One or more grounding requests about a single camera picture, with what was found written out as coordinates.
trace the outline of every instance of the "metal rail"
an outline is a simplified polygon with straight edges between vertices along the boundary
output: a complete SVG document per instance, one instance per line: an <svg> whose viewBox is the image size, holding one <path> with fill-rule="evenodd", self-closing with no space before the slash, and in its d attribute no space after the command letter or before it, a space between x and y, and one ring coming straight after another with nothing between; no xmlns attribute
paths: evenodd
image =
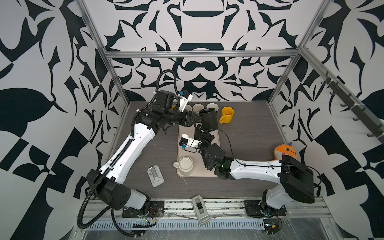
<svg viewBox="0 0 384 240"><path fill-rule="evenodd" d="M329 69L306 47L301 47L299 49L299 55L301 55L323 79L327 79L328 77L337 79L336 76L331 73Z"/></svg>
<svg viewBox="0 0 384 240"><path fill-rule="evenodd" d="M307 31L305 32L303 38L301 39L299 45L297 46L296 50L299 51L300 48L303 46L306 46L306 44L310 41L310 39L313 36L313 33L317 29L317 27L320 25L321 21L324 18L324 14L327 11L329 5L333 2L333 0L323 0L320 4L319 9L317 10L314 18L311 21L311 24L309 25ZM270 98L268 99L269 104L272 104L273 101L277 98L279 95L282 87L284 86L285 82L288 79L289 74L295 67L297 61L299 60L300 56L296 55L294 58L291 58L290 63L285 68L285 71L283 72L283 75L280 77L275 89L273 90Z"/></svg>
<svg viewBox="0 0 384 240"><path fill-rule="evenodd" d="M99 37L100 35L97 32L97 29L96 29L96 27L92 21L91 15L88 12L88 9L86 7L84 0L76 0L75 2L77 3L77 6L80 10L81 17L83 18L83 21L89 30L89 34L91 35L93 41L96 44L96 47L100 53L101 59L103 60L104 65L106 66L107 70L109 71L109 73L112 76L113 83L115 84L115 86L116 86L120 96L122 97L125 105L128 106L129 99L128 99L127 95L125 94L125 91L121 85L121 81L120 81L118 75L116 74L113 65L111 64L110 60L105 55L104 45L103 45L103 43Z"/></svg>
<svg viewBox="0 0 384 240"><path fill-rule="evenodd" d="M164 201L164 215L162 219L185 219L196 218L192 208L191 199L151 199L152 201ZM204 199L209 215L215 218L249 218L245 213L244 200L261 200L258 198L249 199ZM84 213L85 219L92 219L107 205L101 200L91 200ZM290 202L285 205L291 218L302 217L332 217L323 198L315 198L313 204L301 202ZM122 216L122 210L114 211L115 217ZM100 220L110 220L111 211L107 211Z"/></svg>
<svg viewBox="0 0 384 240"><path fill-rule="evenodd" d="M297 50L106 51L107 58L201 58L294 56Z"/></svg>

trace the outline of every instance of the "dark wood table surface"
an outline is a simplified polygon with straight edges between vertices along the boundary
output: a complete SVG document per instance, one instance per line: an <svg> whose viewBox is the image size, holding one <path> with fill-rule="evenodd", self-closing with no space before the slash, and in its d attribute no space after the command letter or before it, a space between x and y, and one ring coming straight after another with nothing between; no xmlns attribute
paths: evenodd
<svg viewBox="0 0 384 240"><path fill-rule="evenodd" d="M130 133L132 117L136 109L142 108L145 102L132 102L127 118L120 133L116 149ZM272 113L266 102L218 102L219 111L225 106L235 111L228 124L219 124L232 144L236 158L247 161L268 161L273 159L273 150L283 139L279 133ZM217 177L181 178L172 166L177 161L178 126L162 130L146 145L143 154L134 162L124 185L144 192L152 198L192 198L201 195L203 198L247 198L261 197L265 189L275 187L275 183L254 179L222 180ZM219 132L221 148L230 153L226 136ZM154 188L147 175L147 169L158 165L164 177L164 183Z"/></svg>

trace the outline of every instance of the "black mounting plate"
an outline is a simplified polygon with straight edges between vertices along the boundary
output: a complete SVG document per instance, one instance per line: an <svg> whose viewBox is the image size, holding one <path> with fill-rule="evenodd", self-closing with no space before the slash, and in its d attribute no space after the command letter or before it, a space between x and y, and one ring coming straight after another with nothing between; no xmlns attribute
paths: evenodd
<svg viewBox="0 0 384 240"><path fill-rule="evenodd" d="M244 201L245 213L247 214L247 216L256 217L256 218L268 217L262 213L262 208L259 205L260 201L261 200L245 200ZM279 216L285 216L286 215L285 213L287 212L287 210L285 209L285 206L282 206L278 210L276 209L272 209L272 210L277 211Z"/></svg>
<svg viewBox="0 0 384 240"><path fill-rule="evenodd" d="M149 208L153 208L156 212L164 212L164 201L151 201L150 204L149 204ZM151 215L153 214L153 210L150 209L149 210L149 214L148 216L150 217ZM133 209L131 207L127 208L127 209L124 209L122 211L122 215L121 215L122 218L133 218L133 217L137 217L137 212L136 212L136 209Z"/></svg>

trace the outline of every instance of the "white wall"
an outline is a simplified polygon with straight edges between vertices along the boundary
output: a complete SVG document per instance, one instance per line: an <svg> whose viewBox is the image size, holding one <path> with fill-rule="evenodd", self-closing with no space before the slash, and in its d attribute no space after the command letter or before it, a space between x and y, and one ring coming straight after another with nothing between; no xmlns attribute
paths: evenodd
<svg viewBox="0 0 384 240"><path fill-rule="evenodd" d="M100 38L110 51L295 49L321 3L319 0L85 2ZM151 99L157 75L161 70L173 69L178 75L178 89L185 87L194 94L194 100L236 101L267 100L287 59L148 58L115 59L113 64L118 75L125 78L122 83L129 100Z"/></svg>
<svg viewBox="0 0 384 240"><path fill-rule="evenodd" d="M72 0L0 3L2 239L68 239L124 103Z"/></svg>
<svg viewBox="0 0 384 240"><path fill-rule="evenodd" d="M379 118L384 115L384 2L335 0L309 50ZM301 161L323 177L323 196L336 223L358 239L384 237L384 146L304 59L273 103Z"/></svg>

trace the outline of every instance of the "white mug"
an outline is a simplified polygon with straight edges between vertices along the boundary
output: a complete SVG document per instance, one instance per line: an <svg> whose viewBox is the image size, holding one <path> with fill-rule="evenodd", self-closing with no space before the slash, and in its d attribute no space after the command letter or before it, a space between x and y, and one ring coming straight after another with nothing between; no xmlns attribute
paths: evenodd
<svg viewBox="0 0 384 240"><path fill-rule="evenodd" d="M200 110L203 110L205 107L200 103L193 105L192 109L195 113L199 113Z"/></svg>
<svg viewBox="0 0 384 240"><path fill-rule="evenodd" d="M218 105L216 103L208 103L207 108L214 108L215 111L218 111Z"/></svg>
<svg viewBox="0 0 384 240"><path fill-rule="evenodd" d="M181 175L187 177L191 174L193 169L193 161L189 157L183 157L178 162L174 162L173 166L180 169Z"/></svg>
<svg viewBox="0 0 384 240"><path fill-rule="evenodd" d="M191 107L191 105L188 105L188 104L187 104L187 105L185 106L184 110L192 111L192 107Z"/></svg>

